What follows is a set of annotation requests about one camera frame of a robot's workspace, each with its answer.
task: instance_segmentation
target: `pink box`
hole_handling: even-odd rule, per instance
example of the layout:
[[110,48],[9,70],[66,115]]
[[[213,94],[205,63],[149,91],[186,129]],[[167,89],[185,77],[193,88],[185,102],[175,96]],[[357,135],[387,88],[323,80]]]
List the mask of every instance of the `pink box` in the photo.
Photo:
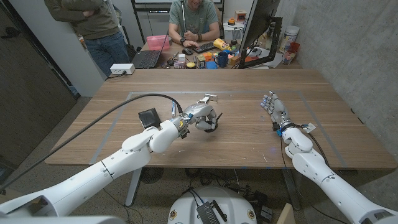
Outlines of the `pink box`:
[[163,43],[164,43],[163,49],[170,48],[169,37],[167,35],[158,35],[158,36],[147,37],[147,43],[148,43],[149,50],[161,50]]

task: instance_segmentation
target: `gray t-shirt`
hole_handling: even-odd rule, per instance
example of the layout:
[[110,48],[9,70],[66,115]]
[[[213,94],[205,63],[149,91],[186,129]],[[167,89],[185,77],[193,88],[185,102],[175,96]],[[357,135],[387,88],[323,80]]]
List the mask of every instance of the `gray t-shirt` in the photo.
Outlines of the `gray t-shirt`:
[[[216,8],[211,0],[202,0],[196,11],[191,11],[187,4],[187,0],[185,0],[184,11],[187,30],[194,34],[204,34],[210,30],[210,24],[218,22]],[[172,3],[169,23],[179,25],[181,30],[180,35],[183,37],[185,30],[180,0],[176,0]]]

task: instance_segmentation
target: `wooden table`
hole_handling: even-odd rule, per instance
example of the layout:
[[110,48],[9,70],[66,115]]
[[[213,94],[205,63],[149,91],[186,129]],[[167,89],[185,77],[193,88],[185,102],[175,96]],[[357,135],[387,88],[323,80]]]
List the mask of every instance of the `wooden table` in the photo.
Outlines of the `wooden table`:
[[[210,42],[210,41],[208,41],[208,42],[200,42],[199,44],[202,45],[202,44],[209,43],[209,42]],[[156,67],[155,67],[155,68],[164,69],[164,68],[161,68],[160,66],[161,66],[163,63],[166,63],[167,60],[168,60],[170,57],[172,57],[173,55],[175,55],[175,53],[179,52],[179,54],[183,54],[183,53],[182,53],[182,49],[183,49],[183,48],[184,48],[184,47],[183,47],[182,45],[176,44],[176,43],[173,42],[169,49],[163,49],[162,54],[160,55],[160,57],[159,57],[159,59],[158,59],[158,61],[157,61],[157,63],[156,63]],[[149,48],[148,48],[148,43],[145,43],[145,45],[142,47],[142,50],[149,50]],[[198,53],[194,52],[193,50],[192,50],[192,52],[193,52],[192,55],[186,55],[186,56],[185,56],[185,57],[187,58],[187,62],[193,62],[193,57],[198,55]],[[211,53],[216,53],[216,52],[221,52],[221,50],[220,50],[220,49],[214,49],[214,50],[211,50],[211,51],[209,51],[209,52],[211,52]],[[227,67],[222,68],[222,69],[230,69],[231,67],[232,67],[232,66],[227,65]],[[291,63],[290,65],[284,65],[284,64],[281,62],[276,68],[277,68],[277,69],[301,69],[302,67],[301,67],[301,65],[300,65],[299,63],[297,63],[296,60],[293,60],[292,63]]]
[[[262,96],[272,90],[289,109],[296,124],[312,123],[313,135],[332,169],[395,169],[397,162],[350,111],[316,70],[136,70],[109,80],[87,104],[58,144],[124,100],[143,93],[164,93],[184,108],[218,95],[211,102],[223,113],[219,128],[205,133],[190,126],[163,154],[152,154],[148,167],[217,167],[281,169],[279,137],[272,131]],[[143,128],[138,112],[156,108],[161,120],[171,118],[171,102],[148,97],[114,111],[46,160],[48,164],[88,165],[121,147]],[[291,159],[284,153],[287,167]]]

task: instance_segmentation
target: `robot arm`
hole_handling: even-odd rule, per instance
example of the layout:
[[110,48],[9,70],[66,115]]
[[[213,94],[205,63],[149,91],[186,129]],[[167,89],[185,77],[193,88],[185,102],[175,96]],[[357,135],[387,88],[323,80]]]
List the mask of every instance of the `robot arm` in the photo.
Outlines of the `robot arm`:
[[[189,124],[196,123],[198,129],[215,127],[215,116],[213,107],[206,103],[191,105],[183,114],[161,123],[160,130],[149,127],[127,138],[120,150],[73,177],[1,204],[0,218],[67,216],[114,179],[148,164],[151,151],[164,152],[178,137],[186,136]],[[206,117],[211,119],[211,124],[206,123]],[[40,199],[39,205],[32,206],[31,201],[35,199]]]
[[350,223],[398,223],[398,212],[371,202],[353,186],[333,172],[324,158],[297,126],[291,122],[287,108],[276,94],[264,96],[261,106],[279,125],[278,134],[286,144],[286,154],[293,160],[294,168],[316,183]]

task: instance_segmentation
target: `table leg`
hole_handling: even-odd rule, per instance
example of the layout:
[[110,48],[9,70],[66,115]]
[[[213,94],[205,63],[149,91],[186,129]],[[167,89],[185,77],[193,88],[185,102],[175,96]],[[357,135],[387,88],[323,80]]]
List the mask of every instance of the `table leg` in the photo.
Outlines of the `table leg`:
[[282,170],[282,173],[284,175],[287,191],[288,191],[290,199],[292,201],[293,209],[296,211],[299,211],[299,210],[301,210],[301,204],[300,204],[299,196],[297,195],[296,187],[292,180],[293,175],[292,175],[291,171],[289,171],[287,169]]
[[134,199],[136,197],[136,192],[138,190],[139,178],[141,176],[141,170],[142,170],[142,168],[136,169],[132,172],[129,192],[127,193],[126,203],[124,203],[125,206],[131,206],[134,203]]

